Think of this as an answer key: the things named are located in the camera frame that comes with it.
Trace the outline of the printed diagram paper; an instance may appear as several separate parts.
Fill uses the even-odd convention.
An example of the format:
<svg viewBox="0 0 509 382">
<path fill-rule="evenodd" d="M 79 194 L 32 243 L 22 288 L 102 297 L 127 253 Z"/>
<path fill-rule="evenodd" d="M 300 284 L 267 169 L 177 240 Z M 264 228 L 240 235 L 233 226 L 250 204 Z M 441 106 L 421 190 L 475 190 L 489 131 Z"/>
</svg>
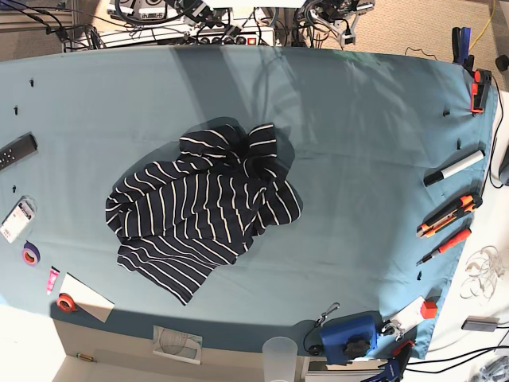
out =
<svg viewBox="0 0 509 382">
<path fill-rule="evenodd" d="M 154 355 L 189 364 L 201 364 L 203 338 L 201 336 L 153 327 Z"/>
</svg>

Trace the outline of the blue handled spring clamp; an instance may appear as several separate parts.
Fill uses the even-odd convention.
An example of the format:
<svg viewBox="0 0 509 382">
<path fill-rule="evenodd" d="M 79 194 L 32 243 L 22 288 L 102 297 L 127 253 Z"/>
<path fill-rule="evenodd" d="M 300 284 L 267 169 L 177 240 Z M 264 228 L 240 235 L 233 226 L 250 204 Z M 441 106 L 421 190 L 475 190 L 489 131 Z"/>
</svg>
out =
<svg viewBox="0 0 509 382">
<path fill-rule="evenodd" d="M 471 29 L 468 27 L 454 27 L 452 29 L 453 63 L 464 68 L 473 66 L 474 57 L 469 53 Z"/>
</svg>

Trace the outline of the orange tape roll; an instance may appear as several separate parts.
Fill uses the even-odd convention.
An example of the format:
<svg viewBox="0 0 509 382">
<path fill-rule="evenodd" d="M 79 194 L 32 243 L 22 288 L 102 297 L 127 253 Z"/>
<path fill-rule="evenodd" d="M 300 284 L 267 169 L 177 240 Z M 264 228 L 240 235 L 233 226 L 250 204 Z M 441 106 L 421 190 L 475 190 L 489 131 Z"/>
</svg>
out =
<svg viewBox="0 0 509 382">
<path fill-rule="evenodd" d="M 69 294 L 60 293 L 56 300 L 56 305 L 60 311 L 66 314 L 77 311 L 76 304 Z"/>
</svg>

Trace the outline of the blue clamp with knob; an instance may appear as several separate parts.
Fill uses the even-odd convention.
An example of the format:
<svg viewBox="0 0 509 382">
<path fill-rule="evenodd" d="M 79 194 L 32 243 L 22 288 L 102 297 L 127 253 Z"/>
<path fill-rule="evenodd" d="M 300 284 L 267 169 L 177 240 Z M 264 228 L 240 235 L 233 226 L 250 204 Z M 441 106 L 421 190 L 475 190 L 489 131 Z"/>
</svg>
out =
<svg viewBox="0 0 509 382">
<path fill-rule="evenodd" d="M 346 364 L 378 347 L 379 335 L 370 315 L 323 326 L 320 336 L 329 364 Z"/>
</svg>

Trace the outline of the small red cube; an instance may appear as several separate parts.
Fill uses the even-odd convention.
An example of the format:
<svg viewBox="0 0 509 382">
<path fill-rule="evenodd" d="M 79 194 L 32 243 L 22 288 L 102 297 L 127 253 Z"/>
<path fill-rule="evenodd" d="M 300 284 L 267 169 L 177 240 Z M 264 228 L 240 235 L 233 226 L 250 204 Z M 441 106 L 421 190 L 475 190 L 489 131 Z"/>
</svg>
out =
<svg viewBox="0 0 509 382">
<path fill-rule="evenodd" d="M 424 320 L 433 319 L 437 315 L 437 305 L 434 301 L 424 301 L 421 306 L 421 316 Z"/>
</svg>

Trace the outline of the pink glue tube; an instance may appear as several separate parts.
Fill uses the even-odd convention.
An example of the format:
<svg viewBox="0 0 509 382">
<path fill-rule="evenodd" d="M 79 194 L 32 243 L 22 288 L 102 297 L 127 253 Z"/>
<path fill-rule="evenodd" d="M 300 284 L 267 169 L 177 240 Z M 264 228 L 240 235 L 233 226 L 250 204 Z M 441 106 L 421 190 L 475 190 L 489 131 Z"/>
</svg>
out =
<svg viewBox="0 0 509 382">
<path fill-rule="evenodd" d="M 60 271 L 57 270 L 55 267 L 50 267 L 49 269 L 49 277 L 46 285 L 46 294 L 50 295 L 52 293 L 52 290 L 56 284 L 56 280 L 60 274 Z"/>
</svg>

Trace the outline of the black white marker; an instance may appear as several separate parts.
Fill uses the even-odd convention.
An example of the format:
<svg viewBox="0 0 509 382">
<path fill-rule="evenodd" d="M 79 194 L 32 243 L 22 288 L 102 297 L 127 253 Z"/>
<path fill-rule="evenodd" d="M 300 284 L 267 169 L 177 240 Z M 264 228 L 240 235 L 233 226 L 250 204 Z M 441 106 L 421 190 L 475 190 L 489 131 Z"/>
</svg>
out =
<svg viewBox="0 0 509 382">
<path fill-rule="evenodd" d="M 435 170 L 431 174 L 426 175 L 423 179 L 424 186 L 428 187 L 438 183 L 439 181 L 445 180 L 446 178 L 475 165 L 483 159 L 484 152 L 482 150 L 478 150 L 446 167 L 443 167 L 442 169 Z"/>
</svg>

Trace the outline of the grey flat adapter box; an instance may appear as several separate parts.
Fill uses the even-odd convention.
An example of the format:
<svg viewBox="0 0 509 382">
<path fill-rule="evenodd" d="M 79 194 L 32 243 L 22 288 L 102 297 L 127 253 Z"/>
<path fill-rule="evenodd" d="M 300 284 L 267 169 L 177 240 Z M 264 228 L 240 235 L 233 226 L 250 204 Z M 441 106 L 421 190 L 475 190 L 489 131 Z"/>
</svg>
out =
<svg viewBox="0 0 509 382">
<path fill-rule="evenodd" d="M 465 331 L 494 332 L 499 325 L 498 318 L 467 317 L 461 326 Z"/>
</svg>

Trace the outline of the black remote control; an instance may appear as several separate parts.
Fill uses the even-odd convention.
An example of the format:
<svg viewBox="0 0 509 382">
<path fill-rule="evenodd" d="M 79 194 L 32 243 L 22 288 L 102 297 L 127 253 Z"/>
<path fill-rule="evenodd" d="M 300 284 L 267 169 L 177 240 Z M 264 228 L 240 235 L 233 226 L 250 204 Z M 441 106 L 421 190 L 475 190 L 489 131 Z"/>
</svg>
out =
<svg viewBox="0 0 509 382">
<path fill-rule="evenodd" d="M 16 138 L 11 143 L 1 148 L 1 171 L 36 152 L 37 141 L 33 134 L 27 133 Z"/>
</svg>

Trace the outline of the navy white striped t-shirt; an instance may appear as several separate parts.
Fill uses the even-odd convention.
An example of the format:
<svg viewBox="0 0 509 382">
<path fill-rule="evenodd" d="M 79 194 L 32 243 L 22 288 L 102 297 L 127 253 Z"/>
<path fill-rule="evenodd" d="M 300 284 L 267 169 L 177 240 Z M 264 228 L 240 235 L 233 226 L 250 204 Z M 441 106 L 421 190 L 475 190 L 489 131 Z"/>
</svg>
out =
<svg viewBox="0 0 509 382">
<path fill-rule="evenodd" d="M 217 267 L 234 264 L 270 226 L 293 223 L 303 204 L 271 123 L 188 132 L 179 150 L 123 178 L 105 214 L 118 265 L 187 304 Z"/>
</svg>

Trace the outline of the purple tape roll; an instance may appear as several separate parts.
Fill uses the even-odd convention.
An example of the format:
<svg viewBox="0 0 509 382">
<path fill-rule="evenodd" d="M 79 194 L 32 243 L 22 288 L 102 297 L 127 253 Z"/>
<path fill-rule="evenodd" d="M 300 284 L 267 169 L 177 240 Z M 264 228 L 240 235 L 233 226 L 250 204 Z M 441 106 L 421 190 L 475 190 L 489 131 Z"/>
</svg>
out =
<svg viewBox="0 0 509 382">
<path fill-rule="evenodd" d="M 30 243 L 29 241 L 25 242 L 21 252 L 21 257 L 23 258 L 24 262 L 27 265 L 30 265 L 32 267 L 38 265 L 39 262 L 41 261 L 41 255 L 39 250 L 34 244 Z"/>
</svg>

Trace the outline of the translucent plastic cup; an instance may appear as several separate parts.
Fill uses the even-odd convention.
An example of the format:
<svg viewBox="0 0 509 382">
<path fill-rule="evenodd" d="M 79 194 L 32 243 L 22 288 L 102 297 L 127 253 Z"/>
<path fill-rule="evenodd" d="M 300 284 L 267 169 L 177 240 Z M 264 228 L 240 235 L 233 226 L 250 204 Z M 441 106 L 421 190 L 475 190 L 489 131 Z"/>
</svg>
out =
<svg viewBox="0 0 509 382">
<path fill-rule="evenodd" d="M 265 382 L 294 382 L 297 344 L 288 337 L 272 337 L 262 346 Z"/>
</svg>

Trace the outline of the blue red bar clamp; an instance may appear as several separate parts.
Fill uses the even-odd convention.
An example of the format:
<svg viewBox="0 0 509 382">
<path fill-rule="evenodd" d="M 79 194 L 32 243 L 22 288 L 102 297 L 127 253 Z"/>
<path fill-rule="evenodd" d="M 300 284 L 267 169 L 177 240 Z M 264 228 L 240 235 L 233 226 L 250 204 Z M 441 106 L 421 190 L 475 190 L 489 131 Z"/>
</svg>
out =
<svg viewBox="0 0 509 382">
<path fill-rule="evenodd" d="M 395 382 L 401 381 L 403 373 L 409 362 L 414 342 L 412 340 L 404 341 L 398 348 L 393 351 L 393 357 L 384 365 L 380 366 L 380 372 L 362 380 L 362 382 Z"/>
</svg>

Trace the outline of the white paper sheet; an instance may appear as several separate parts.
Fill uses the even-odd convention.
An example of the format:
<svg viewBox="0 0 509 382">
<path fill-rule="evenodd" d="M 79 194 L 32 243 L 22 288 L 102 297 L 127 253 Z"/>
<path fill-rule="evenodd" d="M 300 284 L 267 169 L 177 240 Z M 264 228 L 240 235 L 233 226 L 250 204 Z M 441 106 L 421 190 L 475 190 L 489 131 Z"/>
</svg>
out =
<svg viewBox="0 0 509 382">
<path fill-rule="evenodd" d="M 115 306 L 113 302 L 69 273 L 64 276 L 60 293 L 69 294 L 74 300 L 76 308 L 84 310 L 102 323 L 107 321 Z"/>
</svg>

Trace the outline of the teal table cloth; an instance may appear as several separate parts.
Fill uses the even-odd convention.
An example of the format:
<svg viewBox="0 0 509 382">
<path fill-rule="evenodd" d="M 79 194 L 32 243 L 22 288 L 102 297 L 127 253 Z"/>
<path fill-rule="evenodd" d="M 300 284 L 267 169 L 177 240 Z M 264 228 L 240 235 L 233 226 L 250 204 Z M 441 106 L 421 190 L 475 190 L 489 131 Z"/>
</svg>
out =
<svg viewBox="0 0 509 382">
<path fill-rule="evenodd" d="M 484 179 L 480 162 L 435 185 L 425 175 L 489 151 L 498 106 L 469 112 L 460 66 L 415 57 L 268 47 L 143 47 L 56 54 L 1 65 L 1 143 L 32 133 L 38 150 L 1 173 L 1 213 L 37 204 L 22 242 L 1 244 L 3 305 L 109 332 L 149 337 L 154 325 L 207 347 L 258 352 L 300 340 L 333 302 L 339 315 L 390 315 L 417 296 L 443 301 L 459 251 L 415 263 L 432 212 Z M 273 123 L 301 217 L 270 227 L 236 264 L 213 271 L 188 305 L 116 261 L 105 202 L 130 171 L 172 161 L 186 132 Z M 60 271 L 50 295 L 50 267 Z M 64 276 L 115 304 L 106 322 L 60 311 Z"/>
</svg>

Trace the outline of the orange black clamp tool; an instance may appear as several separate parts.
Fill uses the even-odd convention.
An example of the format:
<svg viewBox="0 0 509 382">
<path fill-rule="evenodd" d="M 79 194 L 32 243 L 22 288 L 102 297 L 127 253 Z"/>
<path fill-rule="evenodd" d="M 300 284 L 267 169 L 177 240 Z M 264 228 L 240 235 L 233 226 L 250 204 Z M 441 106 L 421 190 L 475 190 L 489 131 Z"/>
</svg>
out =
<svg viewBox="0 0 509 382">
<path fill-rule="evenodd" d="M 470 91 L 470 111 L 474 115 L 484 112 L 491 83 L 492 73 L 490 71 L 477 70 L 474 72 Z"/>
</svg>

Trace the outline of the white power strip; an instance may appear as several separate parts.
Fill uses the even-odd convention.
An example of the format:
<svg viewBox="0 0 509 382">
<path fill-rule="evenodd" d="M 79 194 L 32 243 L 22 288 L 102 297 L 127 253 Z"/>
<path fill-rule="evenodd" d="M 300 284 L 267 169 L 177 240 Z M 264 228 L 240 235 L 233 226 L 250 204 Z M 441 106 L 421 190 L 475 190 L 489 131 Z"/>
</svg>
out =
<svg viewBox="0 0 509 382">
<path fill-rule="evenodd" d="M 191 27 L 177 22 L 146 29 L 101 32 L 99 36 L 107 49 L 138 45 L 278 46 L 282 43 L 274 28 L 261 26 L 253 18 L 224 19 L 221 26 Z"/>
</svg>

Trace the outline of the orange black screwdriver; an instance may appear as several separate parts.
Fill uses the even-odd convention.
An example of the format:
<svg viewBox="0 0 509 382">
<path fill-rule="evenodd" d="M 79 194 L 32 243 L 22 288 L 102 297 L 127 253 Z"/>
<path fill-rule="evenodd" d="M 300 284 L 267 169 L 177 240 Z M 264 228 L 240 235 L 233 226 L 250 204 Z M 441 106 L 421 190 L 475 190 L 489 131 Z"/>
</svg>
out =
<svg viewBox="0 0 509 382">
<path fill-rule="evenodd" d="M 466 239 L 472 234 L 472 231 L 470 228 L 465 228 L 458 233 L 451 236 L 449 239 L 441 243 L 437 248 L 435 248 L 433 251 L 428 253 L 427 255 L 423 256 L 420 260 L 416 262 L 416 265 L 419 266 L 423 263 L 426 263 L 436 257 L 437 255 L 440 255 L 442 253 L 447 252 L 449 249 L 455 247 L 456 245 L 466 241 Z"/>
</svg>

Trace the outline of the orange black utility knife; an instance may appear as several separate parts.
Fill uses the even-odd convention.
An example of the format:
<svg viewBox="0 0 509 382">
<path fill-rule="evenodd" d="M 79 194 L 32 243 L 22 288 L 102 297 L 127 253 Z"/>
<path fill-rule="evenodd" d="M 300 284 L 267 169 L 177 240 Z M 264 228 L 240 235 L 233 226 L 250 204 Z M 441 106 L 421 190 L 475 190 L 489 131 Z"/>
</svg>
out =
<svg viewBox="0 0 509 382">
<path fill-rule="evenodd" d="M 434 236 L 455 221 L 475 212 L 482 203 L 482 197 L 476 193 L 456 198 L 418 226 L 416 237 Z"/>
</svg>

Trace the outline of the bundle of white zip ties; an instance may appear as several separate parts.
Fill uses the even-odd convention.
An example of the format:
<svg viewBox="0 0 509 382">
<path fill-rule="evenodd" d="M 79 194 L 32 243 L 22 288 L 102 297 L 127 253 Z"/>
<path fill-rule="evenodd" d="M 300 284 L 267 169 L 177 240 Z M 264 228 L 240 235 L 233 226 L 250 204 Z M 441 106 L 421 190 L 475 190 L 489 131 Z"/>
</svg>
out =
<svg viewBox="0 0 509 382">
<path fill-rule="evenodd" d="M 465 262 L 465 280 L 460 285 L 460 297 L 486 306 L 494 297 L 498 285 L 508 276 L 508 250 L 489 245 L 471 254 Z"/>
</svg>

